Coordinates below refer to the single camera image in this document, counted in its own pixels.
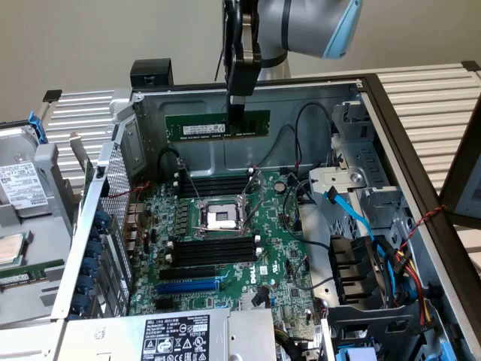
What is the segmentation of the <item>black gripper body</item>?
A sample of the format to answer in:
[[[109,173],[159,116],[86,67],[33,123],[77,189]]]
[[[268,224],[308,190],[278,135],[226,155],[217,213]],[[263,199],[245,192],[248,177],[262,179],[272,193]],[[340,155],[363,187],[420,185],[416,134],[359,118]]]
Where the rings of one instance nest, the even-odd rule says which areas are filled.
[[[229,60],[236,44],[242,46],[247,59],[260,54],[258,1],[222,2],[222,53]]]

